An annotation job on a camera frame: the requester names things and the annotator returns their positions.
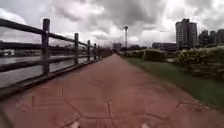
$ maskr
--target brick pavement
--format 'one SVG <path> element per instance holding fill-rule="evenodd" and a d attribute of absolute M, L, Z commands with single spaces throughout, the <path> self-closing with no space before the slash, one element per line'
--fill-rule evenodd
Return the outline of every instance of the brick pavement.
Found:
<path fill-rule="evenodd" d="M 113 55 L 1 103 L 15 128 L 224 128 L 224 116 Z"/>

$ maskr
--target lawn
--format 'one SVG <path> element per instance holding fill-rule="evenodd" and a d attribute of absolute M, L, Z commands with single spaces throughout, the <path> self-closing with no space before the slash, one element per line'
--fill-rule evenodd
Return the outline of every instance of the lawn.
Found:
<path fill-rule="evenodd" d="M 194 98 L 224 112 L 224 84 L 191 76 L 169 63 L 146 62 L 129 58 L 127 61 L 158 78 L 175 84 Z"/>

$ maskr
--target light pole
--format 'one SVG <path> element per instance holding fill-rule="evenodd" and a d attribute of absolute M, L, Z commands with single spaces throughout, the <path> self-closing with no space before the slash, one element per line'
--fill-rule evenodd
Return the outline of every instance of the light pole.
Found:
<path fill-rule="evenodd" d="M 127 50 L 128 50 L 128 26 L 124 27 L 125 30 L 125 56 L 127 56 Z"/>

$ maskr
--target shrub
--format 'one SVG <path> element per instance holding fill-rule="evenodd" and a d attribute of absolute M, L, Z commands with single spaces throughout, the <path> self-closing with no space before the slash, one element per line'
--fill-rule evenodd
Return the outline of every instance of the shrub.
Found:
<path fill-rule="evenodd" d="M 127 52 L 127 57 L 132 57 L 132 58 L 142 58 L 143 55 L 144 55 L 144 50 L 128 51 Z"/>
<path fill-rule="evenodd" d="M 145 61 L 164 62 L 166 61 L 166 53 L 160 50 L 145 50 L 143 59 Z"/>
<path fill-rule="evenodd" d="M 196 76 L 223 80 L 224 47 L 184 50 L 178 54 L 179 66 Z"/>
<path fill-rule="evenodd" d="M 207 54 L 210 63 L 222 63 L 224 64 L 224 46 L 208 48 Z"/>

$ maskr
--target cloud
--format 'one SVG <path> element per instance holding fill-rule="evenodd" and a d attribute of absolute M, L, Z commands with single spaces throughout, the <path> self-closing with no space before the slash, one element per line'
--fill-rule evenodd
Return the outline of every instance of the cloud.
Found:
<path fill-rule="evenodd" d="M 10 20 L 10 21 L 14 21 L 20 24 L 26 24 L 26 21 L 20 17 L 17 14 L 14 14 L 12 12 L 9 12 L 3 8 L 0 8 L 0 18 L 2 19 L 6 19 L 6 20 Z M 8 33 L 8 32 L 13 32 L 13 30 L 8 29 L 8 28 L 3 28 L 0 27 L 0 37 L 3 37 L 4 34 Z"/>
<path fill-rule="evenodd" d="M 124 25 L 129 26 L 129 41 L 144 45 L 175 42 L 175 23 L 182 18 L 197 22 L 199 32 L 224 27 L 222 0 L 2 0 L 0 7 L 17 22 L 26 19 L 41 28 L 42 18 L 47 17 L 52 32 L 79 32 L 84 42 L 104 44 L 124 42 Z"/>
<path fill-rule="evenodd" d="M 12 12 L 6 11 L 3 8 L 0 8 L 0 18 L 14 21 L 20 24 L 26 24 L 26 21 L 22 17 Z"/>
<path fill-rule="evenodd" d="M 190 6 L 197 8 L 196 14 L 203 13 L 203 11 L 212 8 L 214 0 L 186 0 Z"/>
<path fill-rule="evenodd" d="M 133 26 L 137 22 L 153 24 L 162 12 L 161 0 L 95 0 L 95 3 L 103 6 L 106 10 L 105 17 L 118 26 Z"/>

